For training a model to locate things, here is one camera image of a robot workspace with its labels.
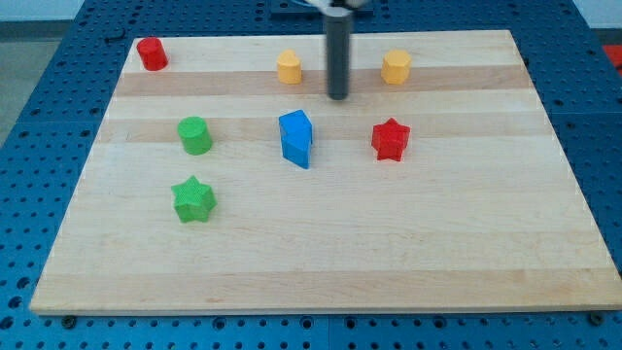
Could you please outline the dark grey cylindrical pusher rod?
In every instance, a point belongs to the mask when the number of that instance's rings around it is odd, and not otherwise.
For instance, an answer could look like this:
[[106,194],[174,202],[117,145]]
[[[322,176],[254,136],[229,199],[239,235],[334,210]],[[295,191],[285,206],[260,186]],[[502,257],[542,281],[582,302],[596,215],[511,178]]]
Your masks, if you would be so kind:
[[328,6],[324,11],[326,34],[327,94],[332,100],[349,95],[352,12]]

